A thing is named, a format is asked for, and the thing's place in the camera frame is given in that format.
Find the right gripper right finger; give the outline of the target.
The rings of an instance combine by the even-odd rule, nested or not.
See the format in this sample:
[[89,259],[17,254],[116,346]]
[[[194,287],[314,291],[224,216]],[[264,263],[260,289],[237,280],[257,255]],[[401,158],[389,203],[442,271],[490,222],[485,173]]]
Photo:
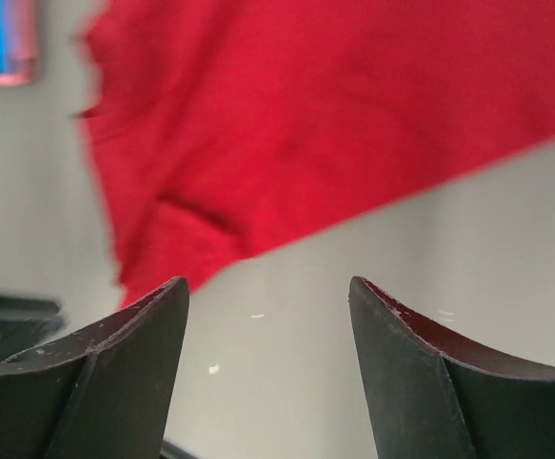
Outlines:
[[468,339],[356,276],[348,302],[380,458],[555,458],[555,367]]

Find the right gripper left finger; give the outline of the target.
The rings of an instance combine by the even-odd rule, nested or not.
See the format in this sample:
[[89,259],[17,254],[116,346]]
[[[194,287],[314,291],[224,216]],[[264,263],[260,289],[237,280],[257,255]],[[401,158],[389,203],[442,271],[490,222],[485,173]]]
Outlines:
[[173,278],[72,333],[50,300],[0,296],[0,458],[182,458],[165,436],[188,322]]

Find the red t-shirt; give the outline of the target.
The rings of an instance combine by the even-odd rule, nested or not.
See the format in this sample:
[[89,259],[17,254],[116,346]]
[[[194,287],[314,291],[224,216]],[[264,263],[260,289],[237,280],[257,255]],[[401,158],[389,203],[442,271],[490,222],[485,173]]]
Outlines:
[[123,305],[555,135],[555,1],[109,1],[84,38]]

